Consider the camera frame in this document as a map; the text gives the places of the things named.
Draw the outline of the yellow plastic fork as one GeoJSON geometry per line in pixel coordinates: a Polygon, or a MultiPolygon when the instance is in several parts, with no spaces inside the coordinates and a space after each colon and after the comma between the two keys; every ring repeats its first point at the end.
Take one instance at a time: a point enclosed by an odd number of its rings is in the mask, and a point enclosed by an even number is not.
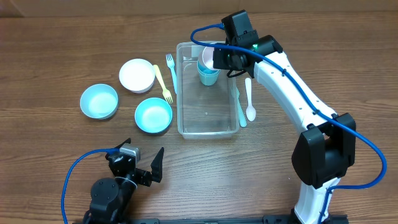
{"type": "Polygon", "coordinates": [[[153,65],[154,70],[155,70],[155,77],[157,78],[159,84],[161,85],[162,88],[162,95],[164,97],[164,100],[168,103],[168,104],[172,104],[173,103],[173,99],[172,99],[172,95],[171,92],[166,88],[163,78],[162,78],[162,74],[160,72],[159,66],[158,65],[153,65]]]}

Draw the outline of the green plastic fork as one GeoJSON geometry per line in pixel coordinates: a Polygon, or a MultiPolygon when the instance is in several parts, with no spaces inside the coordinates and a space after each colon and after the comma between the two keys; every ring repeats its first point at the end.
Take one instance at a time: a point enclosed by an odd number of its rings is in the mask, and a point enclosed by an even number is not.
{"type": "Polygon", "coordinates": [[[241,107],[240,101],[239,101],[239,90],[235,87],[235,94],[233,94],[233,88],[229,88],[229,94],[230,94],[230,103],[237,108],[237,115],[239,119],[239,125],[242,128],[245,128],[247,126],[246,118],[243,113],[243,109],[241,107]]]}

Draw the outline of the blue plastic fork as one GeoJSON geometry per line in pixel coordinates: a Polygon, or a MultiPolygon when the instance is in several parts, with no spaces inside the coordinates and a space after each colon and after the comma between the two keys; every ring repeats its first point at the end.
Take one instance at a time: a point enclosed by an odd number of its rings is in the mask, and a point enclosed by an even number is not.
{"type": "Polygon", "coordinates": [[[172,54],[166,54],[165,56],[166,58],[166,62],[167,62],[167,66],[170,69],[170,73],[172,75],[172,81],[173,81],[173,85],[174,85],[174,91],[175,93],[177,93],[177,75],[175,72],[175,62],[174,59],[172,57],[172,54]]]}

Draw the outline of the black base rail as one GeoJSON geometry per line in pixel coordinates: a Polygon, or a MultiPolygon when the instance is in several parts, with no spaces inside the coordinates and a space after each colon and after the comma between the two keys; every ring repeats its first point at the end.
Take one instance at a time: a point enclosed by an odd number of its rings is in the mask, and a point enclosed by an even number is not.
{"type": "MultiPolygon", "coordinates": [[[[94,223],[88,212],[82,221],[73,222],[73,224],[94,223]]],[[[300,223],[296,217],[294,210],[291,209],[290,215],[264,215],[256,218],[207,218],[207,219],[183,219],[183,220],[159,220],[157,218],[150,219],[128,219],[128,224],[287,224],[300,223]]],[[[322,223],[329,224],[349,224],[347,215],[329,215],[322,223]]]]}

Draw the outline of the clear plastic container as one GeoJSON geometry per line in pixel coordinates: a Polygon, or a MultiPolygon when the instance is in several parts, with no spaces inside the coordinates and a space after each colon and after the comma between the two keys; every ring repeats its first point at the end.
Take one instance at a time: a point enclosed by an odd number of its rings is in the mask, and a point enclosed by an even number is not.
{"type": "Polygon", "coordinates": [[[182,42],[176,48],[177,126],[184,139],[230,138],[239,129],[236,80],[219,70],[213,84],[200,80],[204,47],[182,42]]]}

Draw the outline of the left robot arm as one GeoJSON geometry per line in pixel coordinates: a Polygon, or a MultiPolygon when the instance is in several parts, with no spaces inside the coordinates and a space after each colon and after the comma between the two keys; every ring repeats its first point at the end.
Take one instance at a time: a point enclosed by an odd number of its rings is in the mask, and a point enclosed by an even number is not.
{"type": "Polygon", "coordinates": [[[91,187],[91,202],[83,223],[126,223],[126,209],[138,185],[151,186],[162,180],[164,148],[161,148],[150,167],[151,170],[137,168],[141,153],[127,139],[105,155],[113,178],[97,180],[91,187]]]}

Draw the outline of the white plastic spoon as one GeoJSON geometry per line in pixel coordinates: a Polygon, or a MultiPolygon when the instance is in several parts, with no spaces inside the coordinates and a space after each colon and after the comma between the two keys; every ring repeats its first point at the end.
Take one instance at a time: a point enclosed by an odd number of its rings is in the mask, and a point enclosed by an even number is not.
{"type": "Polygon", "coordinates": [[[249,121],[254,121],[256,118],[256,109],[252,105],[252,83],[251,78],[246,78],[244,81],[246,88],[246,96],[248,101],[248,106],[246,108],[246,116],[249,121]]]}

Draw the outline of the green plastic cup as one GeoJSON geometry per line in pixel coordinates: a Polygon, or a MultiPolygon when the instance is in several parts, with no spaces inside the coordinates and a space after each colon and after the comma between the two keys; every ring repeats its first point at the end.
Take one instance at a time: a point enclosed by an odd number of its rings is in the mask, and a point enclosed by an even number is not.
{"type": "Polygon", "coordinates": [[[214,85],[218,79],[218,74],[220,73],[219,70],[216,71],[215,73],[204,73],[201,70],[199,70],[198,72],[199,72],[200,81],[205,86],[214,85]]]}

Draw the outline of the pale green bowl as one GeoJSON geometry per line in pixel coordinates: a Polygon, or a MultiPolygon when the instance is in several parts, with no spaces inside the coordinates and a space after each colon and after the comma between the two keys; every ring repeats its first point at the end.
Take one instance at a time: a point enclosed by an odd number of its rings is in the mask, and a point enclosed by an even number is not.
{"type": "Polygon", "coordinates": [[[116,90],[103,83],[88,87],[80,97],[80,109],[84,115],[92,119],[108,119],[112,117],[119,104],[116,90]]]}

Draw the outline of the white pink bowl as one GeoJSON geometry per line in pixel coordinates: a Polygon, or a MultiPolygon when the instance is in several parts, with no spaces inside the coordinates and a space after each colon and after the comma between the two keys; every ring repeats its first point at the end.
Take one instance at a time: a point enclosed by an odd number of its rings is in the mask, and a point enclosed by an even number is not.
{"type": "Polygon", "coordinates": [[[145,93],[154,84],[154,66],[141,58],[129,60],[120,68],[119,81],[124,88],[133,93],[145,93]]]}

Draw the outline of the pink plastic cup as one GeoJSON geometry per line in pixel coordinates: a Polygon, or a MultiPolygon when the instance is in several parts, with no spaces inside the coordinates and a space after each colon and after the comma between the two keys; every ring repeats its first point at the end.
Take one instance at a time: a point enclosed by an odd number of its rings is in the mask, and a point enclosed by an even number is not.
{"type": "Polygon", "coordinates": [[[213,47],[205,47],[202,52],[202,64],[206,69],[215,70],[213,67],[213,47]]]}

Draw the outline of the blue bowl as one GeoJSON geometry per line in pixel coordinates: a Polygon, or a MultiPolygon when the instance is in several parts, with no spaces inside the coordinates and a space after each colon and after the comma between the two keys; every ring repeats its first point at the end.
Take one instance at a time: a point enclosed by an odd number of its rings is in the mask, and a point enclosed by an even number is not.
{"type": "Polygon", "coordinates": [[[136,108],[134,120],[145,133],[158,134],[165,131],[172,122],[172,108],[161,98],[148,98],[136,108]]]}

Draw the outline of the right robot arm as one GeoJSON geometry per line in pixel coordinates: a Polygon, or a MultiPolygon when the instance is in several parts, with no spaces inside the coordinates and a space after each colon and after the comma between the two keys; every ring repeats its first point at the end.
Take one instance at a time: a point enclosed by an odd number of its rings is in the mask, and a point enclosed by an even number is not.
{"type": "Polygon", "coordinates": [[[298,132],[292,165],[301,187],[287,223],[347,223],[346,215],[330,215],[328,207],[332,188],[354,164],[353,117],[338,115],[324,104],[292,68],[272,36],[244,42],[227,38],[212,46],[213,68],[248,72],[269,90],[298,132]]]}

